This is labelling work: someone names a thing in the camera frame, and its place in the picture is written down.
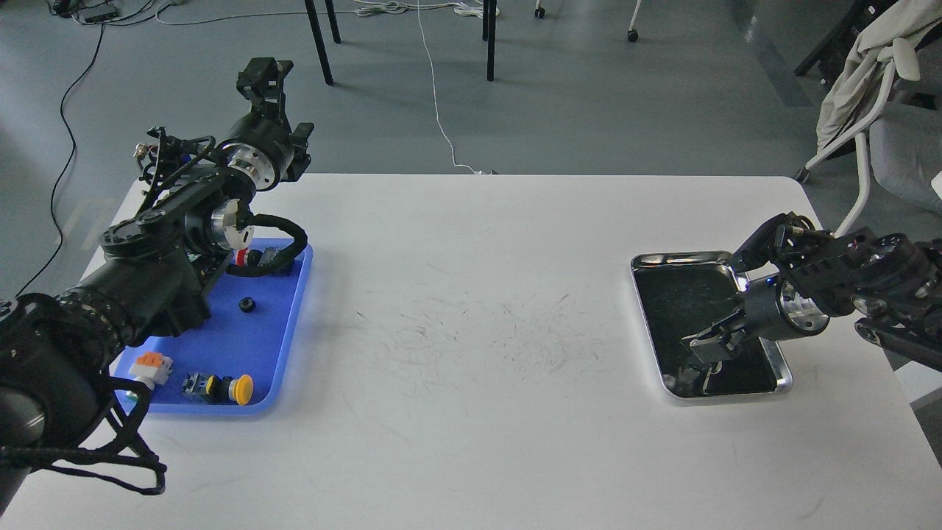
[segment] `blue tray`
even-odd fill
[[[289,243],[290,240],[256,239],[251,248],[284,248]],[[154,389],[151,412],[245,416],[266,410],[282,385],[313,261],[314,250],[308,246],[295,259],[287,276],[241,278],[224,273],[209,293],[211,319],[180,337],[151,337],[137,348],[126,348],[114,374],[133,379],[128,370],[134,360],[144,352],[158,352],[172,358],[173,367],[167,384]],[[251,313],[238,308],[238,301],[246,296],[256,303]],[[252,399],[244,406],[193,403],[180,394],[187,374],[193,372],[219,377],[247,373],[254,380]],[[134,405],[123,394],[118,399],[125,410]]]

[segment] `white cable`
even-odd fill
[[[459,164],[458,160],[455,159],[455,144],[451,143],[451,138],[448,137],[448,134],[445,133],[445,128],[442,126],[442,117],[438,113],[438,92],[435,89],[435,65],[431,62],[431,52],[429,51],[429,45],[425,42],[425,28],[422,27],[422,7],[418,4],[419,0],[415,0],[415,17],[418,19],[418,28],[422,32],[422,45],[425,46],[425,55],[429,57],[429,68],[431,69],[431,99],[435,104],[435,122],[438,123],[438,130],[442,131],[442,136],[445,137],[445,141],[448,142],[448,147],[451,148],[451,165],[456,168],[467,168],[473,174],[481,174],[480,171],[475,171],[474,168],[467,164]]]
[[[406,11],[427,11],[430,9],[441,9],[441,8],[454,8],[456,14],[463,17],[478,17],[480,19],[484,18],[484,5],[481,0],[476,0],[475,3],[478,4],[477,7],[471,7],[465,2],[444,2],[441,4],[427,4],[425,6],[420,6],[417,3],[407,4],[405,2],[389,1],[389,2],[373,2],[370,0],[353,0],[357,4],[364,4],[365,7],[354,9],[353,12],[357,16],[369,17],[378,14],[392,14],[392,15],[401,15]],[[500,14],[500,9],[495,11],[495,16]]]

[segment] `chair wheel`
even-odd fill
[[[798,173],[796,173],[793,178],[800,184],[804,184],[808,181],[809,176],[811,176],[811,170],[807,170],[803,167],[802,169],[798,170]]]

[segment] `white table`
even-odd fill
[[[6,527],[942,528],[942,471],[854,318],[783,344],[784,395],[658,387],[629,261],[811,213],[790,179],[309,174],[252,209],[316,248],[279,401],[151,415],[164,495],[40,472]]]

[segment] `yellow button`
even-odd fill
[[[243,373],[241,377],[233,382],[231,397],[236,403],[247,405],[254,390],[255,383],[252,381],[252,377],[247,373]]]

